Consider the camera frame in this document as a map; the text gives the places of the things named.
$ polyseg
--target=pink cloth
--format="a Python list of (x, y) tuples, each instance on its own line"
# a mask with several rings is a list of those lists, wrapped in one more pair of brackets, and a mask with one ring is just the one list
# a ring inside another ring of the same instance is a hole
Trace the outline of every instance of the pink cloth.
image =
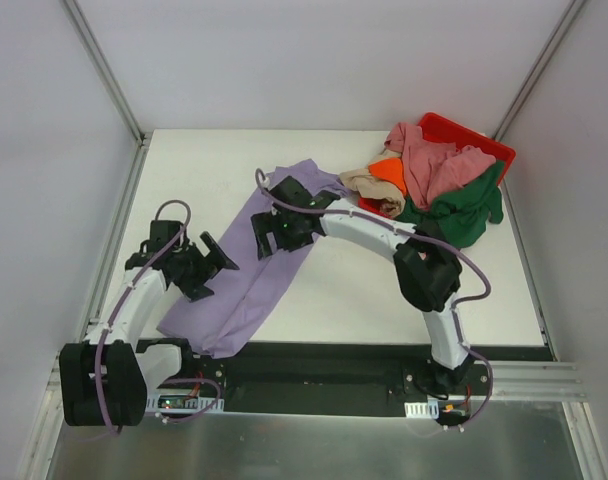
[(458, 150), (454, 143), (426, 141), (422, 129), (410, 123), (395, 125), (384, 145), (401, 154), (408, 193), (422, 210), (428, 210), (441, 194), (471, 183), (496, 162), (477, 147)]

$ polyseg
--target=orange cloth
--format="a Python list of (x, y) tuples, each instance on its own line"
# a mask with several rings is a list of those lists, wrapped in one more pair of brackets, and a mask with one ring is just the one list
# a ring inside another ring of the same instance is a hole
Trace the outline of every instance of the orange cloth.
[(400, 189), (402, 195), (406, 196), (408, 190), (404, 182), (404, 165), (398, 157), (385, 158), (368, 166), (368, 171), (376, 178), (386, 180)]

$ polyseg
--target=cable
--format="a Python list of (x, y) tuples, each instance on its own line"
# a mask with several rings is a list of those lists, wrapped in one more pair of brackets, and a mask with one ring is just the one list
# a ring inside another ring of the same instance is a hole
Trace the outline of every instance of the cable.
[(213, 408), (215, 405), (217, 405), (217, 402), (222, 398), (222, 388), (215, 380), (211, 380), (210, 378), (169, 378), (168, 380), (164, 380), (163, 383), (175, 384), (175, 383), (195, 383), (195, 382), (200, 383), (202, 385), (210, 385), (212, 387), (215, 387), (215, 390), (217, 391), (215, 399), (211, 403), (209, 403), (207, 406), (205, 406), (203, 409), (198, 410), (197, 412), (192, 413), (191, 415), (188, 415), (183, 418), (171, 418), (171, 417), (167, 417), (166, 415), (162, 415), (160, 413), (159, 416), (162, 417), (162, 421), (164, 423), (178, 424), (178, 423), (185, 423), (190, 420), (194, 420), (198, 417), (201, 417), (207, 411), (209, 411), (211, 408)]
[(104, 345), (106, 344), (106, 338), (108, 337), (111, 327), (115, 323), (115, 319), (117, 318), (117, 315), (119, 314), (121, 308), (124, 306), (124, 303), (126, 303), (126, 299), (128, 298), (129, 294), (137, 285), (137, 282), (142, 278), (144, 273), (146, 273), (146, 271), (162, 255), (164, 255), (173, 246), (173, 244), (175, 244), (175, 242), (177, 240), (179, 240), (182, 237), (182, 235), (186, 232), (186, 228), (188, 227), (188, 224), (191, 221), (191, 207), (189, 207), (189, 205), (182, 200), (168, 200), (168, 201), (164, 202), (157, 209), (157, 213), (155, 214), (155, 219), (157, 220), (159, 218), (160, 213), (162, 213), (162, 210), (164, 210), (164, 208), (166, 208), (167, 206), (172, 205), (172, 204), (182, 205), (186, 209), (186, 220), (184, 220), (184, 224), (180, 227), (180, 230), (175, 234), (175, 236), (173, 238), (171, 238), (168, 241), (168, 243), (166, 245), (164, 245), (164, 247), (162, 247), (161, 250), (159, 250), (157, 253), (155, 253), (155, 255), (153, 255), (148, 262), (146, 262), (146, 264), (140, 269), (140, 271), (137, 272), (137, 274), (133, 278), (133, 281), (131, 282), (131, 284), (126, 287), (126, 289), (124, 290), (124, 292), (122, 293), (120, 298), (117, 300), (117, 303), (115, 304), (115, 308), (113, 308), (111, 315), (108, 317), (108, 321), (106, 322), (107, 325), (104, 328), (104, 330), (102, 331), (102, 334), (100, 335), (100, 339), (99, 339), (99, 342), (97, 343), (97, 348), (95, 350), (94, 373), (95, 373), (95, 389), (97, 391), (97, 401), (100, 406), (100, 412), (102, 414), (102, 420), (104, 421), (104, 425), (106, 425), (106, 428), (108, 429), (108, 433), (114, 437), (118, 436), (120, 434), (120, 432), (111, 423), (111, 417), (108, 413), (108, 406), (106, 404), (106, 395), (104, 393), (104, 386), (102, 385), (102, 352), (104, 350)]
[[(204, 378), (204, 374), (202, 372), (199, 372), (197, 378)], [(193, 387), (193, 390), (191, 390), (190, 393), (186, 397), (184, 397), (184, 402), (188, 402), (189, 400), (193, 400), (195, 397), (197, 397), (197, 395), (200, 393), (201, 386), (202, 384), (200, 382), (197, 382)]]
[(267, 188), (268, 181), (269, 181), (269, 179), (266, 177), (266, 175), (264, 174), (262, 169), (257, 168), (255, 170), (255, 183), (257, 184), (257, 188), (260, 190), (262, 195), (264, 195), (266, 198), (268, 198), (275, 205), (278, 205), (282, 208), (286, 208), (293, 212), (304, 213), (304, 214), (309, 214), (309, 215), (310, 214), (313, 214), (313, 215), (328, 215), (328, 214), (348, 215), (348, 216), (354, 216), (354, 217), (362, 218), (364, 220), (368, 220), (370, 222), (373, 222), (377, 225), (380, 225), (380, 226), (386, 228), (387, 230), (390, 230), (393, 233), (402, 233), (404, 235), (408, 235), (410, 238), (413, 238), (415, 240), (419, 240), (424, 243), (430, 243), (432, 245), (441, 247), (444, 250), (448, 251), (449, 253), (452, 253), (453, 255), (455, 255), (458, 259), (460, 259), (463, 263), (465, 263), (471, 270), (473, 270), (473, 272), (475, 272), (475, 274), (479, 277), (479, 279), (484, 284), (484, 291), (478, 295), (468, 295), (466, 297), (457, 298), (451, 304), (451, 311), (453, 312), (453, 319), (455, 321), (455, 330), (457, 332), (457, 339), (458, 339), (459, 344), (462, 346), (462, 348), (464, 348), (464, 350), (466, 350), (466, 352), (469, 355), (471, 355), (473, 358), (482, 362), (486, 366), (486, 369), (488, 370), (488, 391), (486, 393), (486, 398), (482, 402), (482, 405), (480, 406), (480, 408), (477, 409), (477, 411), (473, 415), (471, 415), (471, 417), (464, 423), (469, 423), (474, 418), (476, 418), (486, 408), (486, 406), (488, 405), (488, 402), (491, 399), (491, 395), (493, 394), (493, 367), (491, 366), (491, 362), (489, 362), (483, 355), (475, 352), (468, 345), (466, 345), (466, 342), (464, 341), (464, 336), (462, 334), (462, 325), (460, 322), (460, 318), (457, 314), (456, 307), (459, 304), (464, 303), (464, 302), (472, 302), (474, 300), (483, 300), (484, 298), (488, 297), (491, 294), (491, 282), (489, 281), (488, 277), (486, 275), (484, 275), (484, 272), (482, 272), (482, 270), (477, 265), (475, 265), (475, 263), (473, 263), (473, 261), (470, 258), (468, 258), (464, 253), (462, 253), (460, 250), (455, 248), (453, 245), (446, 243), (442, 240), (438, 240), (437, 238), (427, 237), (425, 235), (418, 235), (415, 232), (410, 232), (410, 231), (402, 229), (402, 228), (394, 227), (393, 225), (388, 223), (383, 218), (378, 218), (374, 215), (362, 212), (360, 210), (349, 211), (349, 210), (332, 209), (332, 208), (330, 208), (330, 209), (301, 208), (301, 207), (296, 207), (294, 205), (290, 205), (286, 202), (279, 200), (278, 198), (275, 198), (271, 194), (271, 192), (268, 191), (268, 188)]
[(441, 400), (443, 402), (448, 401), (448, 393), (435, 393), (435, 392), (430, 392), (428, 389), (422, 387), (418, 382), (417, 379), (415, 377), (413, 377), (413, 386), (420, 391), (420, 393), (423, 393), (424, 395), (426, 395), (427, 397), (433, 397), (437, 400)]
[(473, 395), (473, 390), (471, 389), (470, 385), (466, 385), (466, 395), (464, 397), (464, 401), (454, 404), (454, 407), (462, 407), (462, 406), (466, 406), (466, 410), (470, 410), (470, 400), (471, 400), (471, 395)]

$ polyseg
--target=green cloth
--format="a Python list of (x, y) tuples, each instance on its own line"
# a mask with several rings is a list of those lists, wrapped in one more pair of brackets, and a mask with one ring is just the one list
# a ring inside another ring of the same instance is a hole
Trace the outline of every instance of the green cloth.
[(486, 231), (487, 219), (500, 223), (504, 218), (502, 194), (497, 187), (503, 171), (504, 162), (497, 161), (464, 188), (437, 197), (429, 211), (418, 209), (406, 197), (404, 210), (395, 220), (416, 225), (435, 220), (448, 243), (457, 248), (470, 247)]

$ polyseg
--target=cable clip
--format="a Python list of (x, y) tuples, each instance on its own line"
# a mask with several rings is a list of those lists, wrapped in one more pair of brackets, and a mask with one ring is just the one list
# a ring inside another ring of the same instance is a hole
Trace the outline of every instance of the cable clip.
[(266, 175), (264, 175), (264, 172), (262, 173), (262, 179), (260, 180), (260, 185), (262, 185), (262, 187), (268, 189), (268, 187), (271, 185), (271, 179), (268, 178)]

